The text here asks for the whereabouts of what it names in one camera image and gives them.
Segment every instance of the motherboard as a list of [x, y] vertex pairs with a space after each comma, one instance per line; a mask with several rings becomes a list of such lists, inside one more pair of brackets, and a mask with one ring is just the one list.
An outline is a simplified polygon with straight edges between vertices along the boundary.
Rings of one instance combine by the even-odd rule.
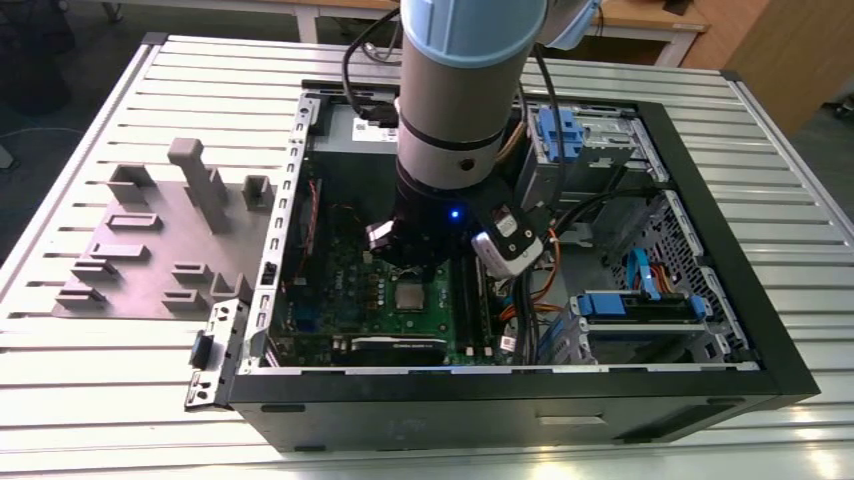
[[303, 220], [292, 225], [300, 232], [293, 273], [281, 285], [284, 314], [271, 332], [279, 364], [492, 365], [488, 305], [472, 295], [485, 275], [463, 272], [461, 261], [448, 260], [427, 279], [420, 267], [375, 258], [360, 209], [323, 203], [320, 185], [311, 181]]

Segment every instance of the floor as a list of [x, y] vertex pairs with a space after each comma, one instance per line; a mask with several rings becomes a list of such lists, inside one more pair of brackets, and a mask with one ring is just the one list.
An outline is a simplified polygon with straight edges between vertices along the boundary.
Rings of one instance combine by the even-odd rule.
[[[106, 23], [97, 3], [70, 2], [66, 20], [77, 47], [57, 57], [72, 90], [70, 103], [38, 118], [16, 114], [0, 105], [0, 137], [25, 128], [60, 127], [82, 131], [97, 112], [145, 32], [297, 41], [296, 22], [285, 15], [124, 6], [124, 21]], [[348, 43], [339, 25], [317, 22], [320, 42]], [[34, 213], [68, 159], [80, 134], [69, 130], [37, 131], [0, 138], [16, 158], [0, 170], [0, 263]], [[854, 121], [840, 122], [822, 110], [792, 139], [795, 148], [842, 209], [854, 216]]]

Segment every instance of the black cable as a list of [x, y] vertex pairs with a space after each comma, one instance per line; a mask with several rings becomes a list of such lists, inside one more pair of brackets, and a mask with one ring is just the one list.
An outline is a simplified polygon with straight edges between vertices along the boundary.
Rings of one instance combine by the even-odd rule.
[[602, 10], [602, 4], [596, 5], [599, 9], [599, 25], [596, 25], [596, 36], [602, 37], [604, 35], [604, 10]]
[[371, 34], [376, 31], [376, 29], [388, 22], [392, 18], [395, 18], [400, 14], [400, 8], [395, 8], [391, 10], [383, 17], [373, 22], [368, 28], [359, 34], [356, 39], [353, 40], [349, 47], [347, 47], [347, 51], [344, 52], [344, 58], [341, 59], [341, 83], [344, 85], [344, 96], [347, 97], [347, 102], [352, 107], [352, 110], [359, 115], [359, 118], [363, 120], [368, 120], [368, 115], [371, 110], [367, 110], [359, 101], [356, 100], [356, 96], [352, 94], [352, 87], [349, 85], [349, 58], [352, 54], [356, 52], [359, 46], [364, 43], [364, 40], [371, 36]]
[[519, 108], [521, 109], [521, 117], [520, 122], [527, 125], [528, 123], [528, 100], [524, 98], [524, 88], [521, 87], [521, 82], [519, 82]]
[[516, 310], [516, 346], [512, 350], [512, 364], [513, 365], [524, 365], [527, 362], [527, 343], [528, 343], [528, 323], [524, 312], [524, 299], [529, 298], [527, 291], [523, 286], [524, 274], [519, 275], [512, 282], [511, 287], [511, 295], [512, 295], [512, 305]]
[[361, 44], [361, 53], [364, 53], [364, 56], [368, 57], [371, 60], [373, 60], [376, 63], [388, 65], [392, 67], [399, 67], [400, 65], [403, 65], [403, 62], [400, 60], [388, 60], [388, 58], [391, 58], [391, 51], [395, 47], [395, 44], [397, 43], [397, 38], [400, 37], [400, 30], [401, 30], [400, 22], [397, 22], [395, 24], [395, 33], [391, 35], [391, 42], [388, 43], [388, 48], [385, 49], [385, 53], [383, 54], [381, 58], [377, 55], [379, 49], [376, 48], [376, 46], [373, 47], [375, 50], [371, 51], [367, 48], [368, 42]]
[[[521, 288], [525, 292], [531, 291], [531, 269], [527, 268], [521, 273]], [[531, 295], [524, 296], [524, 322], [528, 327], [528, 365], [536, 364], [536, 345], [539, 343], [539, 323], [536, 321], [536, 311], [533, 310], [533, 299]]]
[[560, 203], [560, 192], [563, 192], [563, 182], [566, 181], [566, 152], [563, 149], [563, 125], [560, 123], [560, 111], [557, 110], [557, 95], [555, 94], [555, 85], [551, 83], [551, 75], [548, 74], [548, 67], [545, 66], [545, 59], [543, 58], [543, 47], [537, 43], [533, 45], [533, 57], [536, 58], [536, 65], [539, 65], [539, 71], [545, 82], [545, 92], [548, 93], [548, 103], [551, 105], [551, 115], [555, 122], [555, 133], [557, 134], [557, 181], [555, 182], [555, 188], [551, 192], [551, 200], [548, 206], [557, 208]]
[[566, 212], [557, 221], [555, 222], [555, 234], [560, 237], [560, 234], [566, 232], [566, 230], [572, 226], [572, 224], [578, 221], [578, 219], [594, 208], [599, 206], [599, 204], [607, 202], [608, 200], [619, 197], [642, 197], [650, 198], [660, 193], [660, 189], [655, 187], [648, 188], [626, 188], [623, 190], [611, 190], [610, 192], [600, 193], [594, 195], [583, 202], [580, 202], [572, 209]]

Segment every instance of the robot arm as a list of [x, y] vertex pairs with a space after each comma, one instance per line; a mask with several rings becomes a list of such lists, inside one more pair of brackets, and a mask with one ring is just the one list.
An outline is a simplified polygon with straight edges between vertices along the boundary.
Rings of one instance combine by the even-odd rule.
[[368, 228], [373, 253], [392, 263], [435, 266], [464, 240], [497, 277], [539, 257], [541, 242], [492, 175], [495, 156], [535, 41], [574, 47], [598, 5], [403, 1], [397, 195], [392, 219]]

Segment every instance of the connector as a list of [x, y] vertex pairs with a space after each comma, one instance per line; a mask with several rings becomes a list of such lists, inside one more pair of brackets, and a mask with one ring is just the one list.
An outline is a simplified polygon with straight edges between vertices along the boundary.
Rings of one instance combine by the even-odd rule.
[[359, 115], [361, 120], [377, 122], [379, 128], [397, 128], [400, 117], [397, 117], [397, 109], [391, 103], [376, 105], [364, 109]]

